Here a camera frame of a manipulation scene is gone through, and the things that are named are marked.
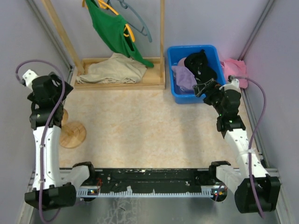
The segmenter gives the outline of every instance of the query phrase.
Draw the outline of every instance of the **wooden shelf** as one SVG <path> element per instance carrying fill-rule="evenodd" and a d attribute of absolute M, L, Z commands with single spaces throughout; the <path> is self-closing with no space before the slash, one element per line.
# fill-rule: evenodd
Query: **wooden shelf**
<path fill-rule="evenodd" d="M 87 74 L 88 67 L 93 63 L 99 63 L 107 58 L 86 58 L 80 61 L 64 27 L 61 23 L 51 0 L 41 0 L 47 10 L 55 28 L 69 52 L 74 64 L 78 69 L 78 76 Z M 154 63 L 154 68 L 147 69 L 144 77 L 136 84 L 99 84 L 99 83 L 77 83 L 78 90 L 164 90 L 165 89 L 165 58 L 164 58 L 164 13 L 165 0 L 160 0 L 160 57 L 146 58 Z"/>
<path fill-rule="evenodd" d="M 108 58 L 86 58 L 82 60 L 85 74 L 88 74 L 88 67 L 93 63 L 99 63 Z M 164 90 L 165 89 L 165 59 L 162 59 L 163 66 L 160 66 L 159 57 L 145 58 L 153 62 L 154 67 L 148 68 L 139 83 L 121 84 L 121 83 L 77 83 L 77 90 Z"/>

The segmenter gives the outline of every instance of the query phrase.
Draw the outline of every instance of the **metal floor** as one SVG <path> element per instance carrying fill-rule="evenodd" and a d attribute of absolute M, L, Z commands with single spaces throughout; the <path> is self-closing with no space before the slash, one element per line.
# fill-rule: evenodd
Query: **metal floor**
<path fill-rule="evenodd" d="M 45 212 L 51 219 L 56 211 Z M 280 224 L 277 212 L 241 214 L 232 193 L 223 202 L 209 198 L 97 198 L 63 208 L 52 224 Z M 34 209 L 30 224 L 42 224 Z"/>

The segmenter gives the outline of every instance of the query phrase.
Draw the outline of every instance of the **beige cloth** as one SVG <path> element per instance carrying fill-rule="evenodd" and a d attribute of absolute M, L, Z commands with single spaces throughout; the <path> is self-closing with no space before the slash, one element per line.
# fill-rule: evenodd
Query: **beige cloth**
<path fill-rule="evenodd" d="M 79 83 L 138 83 L 146 67 L 122 54 L 113 53 L 106 61 L 92 64 L 88 74 L 77 77 Z"/>

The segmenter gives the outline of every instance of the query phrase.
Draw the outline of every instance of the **green cloth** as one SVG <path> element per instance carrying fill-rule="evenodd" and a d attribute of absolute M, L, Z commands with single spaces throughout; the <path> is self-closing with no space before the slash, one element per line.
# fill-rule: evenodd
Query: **green cloth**
<path fill-rule="evenodd" d="M 85 2 L 88 6 L 94 29 L 113 52 L 132 57 L 147 67 L 154 67 L 152 62 L 142 58 L 131 38 L 124 36 L 123 30 L 128 22 L 121 15 L 110 16 L 104 13 L 94 0 L 86 0 Z"/>

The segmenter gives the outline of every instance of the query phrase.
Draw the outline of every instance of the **clothes hanger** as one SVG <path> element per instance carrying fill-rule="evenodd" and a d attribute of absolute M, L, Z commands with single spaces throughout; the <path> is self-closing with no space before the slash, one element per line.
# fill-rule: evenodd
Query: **clothes hanger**
<path fill-rule="evenodd" d="M 134 29 L 136 29 L 143 36 L 147 36 L 149 42 L 152 43 L 153 40 L 151 38 L 150 31 L 149 31 L 147 25 L 145 24 L 145 22 L 143 21 L 143 19 L 141 18 L 141 16 L 128 3 L 126 3 L 124 0 L 118 0 L 118 1 L 120 3 L 121 7 L 123 7 L 124 9 L 129 8 L 136 15 L 136 17 L 139 19 L 139 21 L 141 22 L 141 24 L 143 25 L 143 27 L 140 30 L 137 27 L 135 27 L 133 24 L 131 24 L 129 22 L 128 22 L 128 24 L 130 26 L 132 26 Z M 113 7 L 110 0 L 107 1 L 107 4 L 110 5 L 111 7 Z"/>
<path fill-rule="evenodd" d="M 114 8 L 112 8 L 110 5 L 108 5 L 107 3 L 105 3 L 103 0 L 98 0 L 98 4 L 101 8 L 103 9 L 110 9 L 115 15 L 119 15 L 118 12 L 115 11 Z M 86 5 L 85 5 L 85 0 L 82 1 L 82 7 L 86 7 L 88 8 Z M 131 36 L 131 40 L 132 42 L 135 42 L 135 37 L 134 37 L 134 34 L 133 34 L 133 31 L 131 30 L 130 26 L 128 24 L 126 24 L 125 28 L 123 31 L 126 31 L 126 29 L 128 29 L 128 32 L 129 32 L 129 35 L 127 34 L 123 34 L 125 37 L 129 37 Z"/>

